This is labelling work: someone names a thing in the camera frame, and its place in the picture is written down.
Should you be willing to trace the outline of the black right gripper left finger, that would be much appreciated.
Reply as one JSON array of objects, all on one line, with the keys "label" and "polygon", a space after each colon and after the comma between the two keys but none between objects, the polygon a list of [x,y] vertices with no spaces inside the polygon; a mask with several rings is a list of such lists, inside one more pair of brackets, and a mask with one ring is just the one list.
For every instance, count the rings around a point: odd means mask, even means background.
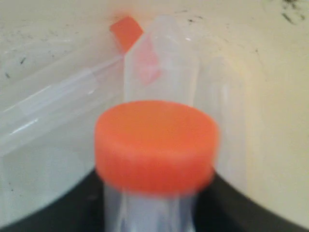
[{"label": "black right gripper left finger", "polygon": [[103,232],[103,184],[94,171],[43,209],[1,228],[2,232]]}]

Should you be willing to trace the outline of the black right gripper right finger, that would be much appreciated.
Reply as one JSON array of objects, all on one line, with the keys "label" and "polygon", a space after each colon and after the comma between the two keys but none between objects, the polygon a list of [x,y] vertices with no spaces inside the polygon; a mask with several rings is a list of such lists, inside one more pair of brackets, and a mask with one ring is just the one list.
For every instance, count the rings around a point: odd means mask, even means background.
[{"label": "black right gripper right finger", "polygon": [[217,173],[197,198],[197,232],[307,232],[259,206],[224,181]]}]

